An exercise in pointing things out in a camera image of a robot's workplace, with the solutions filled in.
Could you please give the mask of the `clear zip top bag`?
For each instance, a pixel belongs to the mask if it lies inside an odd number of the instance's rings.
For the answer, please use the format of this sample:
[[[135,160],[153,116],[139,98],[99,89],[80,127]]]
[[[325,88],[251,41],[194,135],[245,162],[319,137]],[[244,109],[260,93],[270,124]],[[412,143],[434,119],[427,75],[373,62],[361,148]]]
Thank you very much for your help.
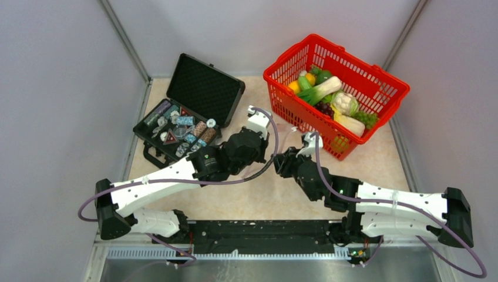
[[[259,167],[256,164],[251,164],[243,170],[241,179],[255,179],[264,174],[273,165],[272,157],[284,151],[284,145],[291,135],[297,133],[297,127],[287,123],[277,123],[277,130],[272,130],[270,133],[269,144],[267,153],[269,159],[267,162]]]

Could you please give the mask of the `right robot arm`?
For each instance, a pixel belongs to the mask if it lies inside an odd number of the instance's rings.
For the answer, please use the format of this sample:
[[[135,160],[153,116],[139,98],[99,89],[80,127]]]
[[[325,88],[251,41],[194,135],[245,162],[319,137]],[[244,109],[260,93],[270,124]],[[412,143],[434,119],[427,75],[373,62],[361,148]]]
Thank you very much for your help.
[[[347,213],[342,224],[352,242],[366,236],[420,236],[451,247],[474,246],[470,204],[458,188],[417,194],[374,186],[327,168],[319,172],[295,147],[277,154],[274,167],[277,175],[292,177],[310,201],[323,200],[325,207]]]

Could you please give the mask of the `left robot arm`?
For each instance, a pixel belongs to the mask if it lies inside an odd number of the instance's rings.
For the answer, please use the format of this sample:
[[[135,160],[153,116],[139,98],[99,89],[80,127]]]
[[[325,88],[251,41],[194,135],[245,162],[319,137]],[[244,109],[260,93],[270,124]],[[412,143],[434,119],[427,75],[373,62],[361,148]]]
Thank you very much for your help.
[[[154,211],[145,206],[172,194],[208,185],[235,184],[228,178],[252,163],[265,163],[269,133],[243,127],[218,146],[205,146],[178,162],[126,182],[102,179],[95,185],[95,209],[102,240],[130,232],[152,233],[175,243],[188,236],[182,211]]]

